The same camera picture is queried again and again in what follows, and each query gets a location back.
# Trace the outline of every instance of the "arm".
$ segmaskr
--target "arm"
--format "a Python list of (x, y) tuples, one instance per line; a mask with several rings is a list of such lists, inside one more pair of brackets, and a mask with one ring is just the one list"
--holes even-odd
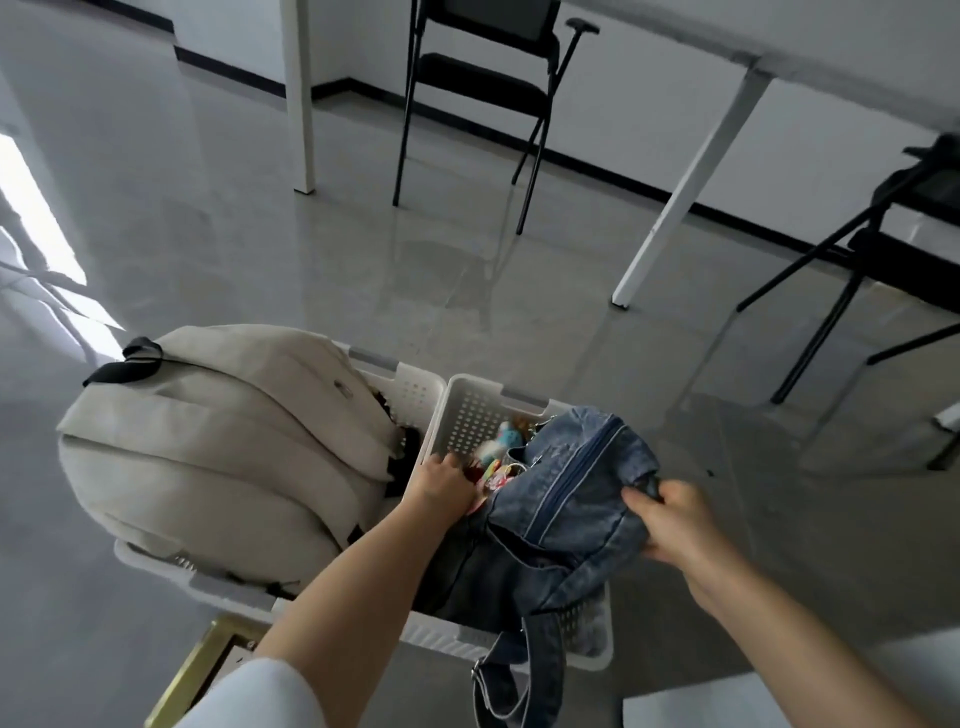
[(414, 471), (399, 506), (297, 597), (256, 649), (310, 684), (329, 728), (354, 728), (390, 661), (414, 594), (473, 486), (448, 455)]
[(693, 597), (730, 633), (795, 728), (925, 728), (928, 723), (816, 617), (763, 577), (713, 522), (691, 485), (660, 486), (664, 503), (625, 490), (646, 523), (652, 558), (678, 567)]

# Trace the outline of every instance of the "gold metal frame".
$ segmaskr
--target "gold metal frame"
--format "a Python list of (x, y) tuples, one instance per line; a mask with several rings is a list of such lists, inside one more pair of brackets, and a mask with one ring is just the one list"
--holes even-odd
[(258, 643), (269, 628), (269, 624), (235, 615), (216, 618), (144, 721), (144, 728), (173, 728), (190, 710), (210, 672), (217, 667), (234, 638)]

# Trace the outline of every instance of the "backpack zipper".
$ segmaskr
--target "backpack zipper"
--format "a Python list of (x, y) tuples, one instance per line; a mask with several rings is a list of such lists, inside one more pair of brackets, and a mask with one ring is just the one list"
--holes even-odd
[(540, 540), (556, 517), (557, 511), (563, 507), (567, 497), (583, 481), (590, 468), (593, 467), (597, 455), (606, 449), (616, 433), (623, 427), (625, 425), (619, 417), (611, 417), (600, 428), (600, 431), (573, 456), (560, 477), (554, 481), (550, 490), (540, 501), (540, 507), (523, 535), (526, 541), (535, 546), (540, 545)]

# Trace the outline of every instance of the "denim bag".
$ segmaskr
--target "denim bag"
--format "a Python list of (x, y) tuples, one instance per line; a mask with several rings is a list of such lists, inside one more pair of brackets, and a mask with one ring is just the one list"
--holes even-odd
[[(473, 668), (480, 728), (549, 728), (564, 694), (561, 613), (602, 589), (649, 534), (620, 497), (658, 497), (659, 464), (614, 415), (574, 407), (506, 462), (525, 467), (458, 522), (430, 562), (414, 608), (498, 632)], [(510, 666), (529, 661), (518, 694)]]

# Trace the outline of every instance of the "hand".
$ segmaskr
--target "hand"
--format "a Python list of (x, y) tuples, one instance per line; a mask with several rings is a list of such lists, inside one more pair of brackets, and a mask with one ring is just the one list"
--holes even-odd
[(746, 561), (717, 527), (700, 491), (681, 480), (664, 480), (663, 503), (636, 488), (624, 488), (622, 496), (650, 531), (642, 553), (682, 571), (697, 604), (716, 616), (709, 596), (712, 585), (728, 568), (746, 566)]
[(443, 460), (430, 455), (416, 467), (403, 503), (426, 518), (439, 519), (446, 530), (464, 516), (475, 496), (476, 488), (464, 477), (457, 456), (449, 452)]

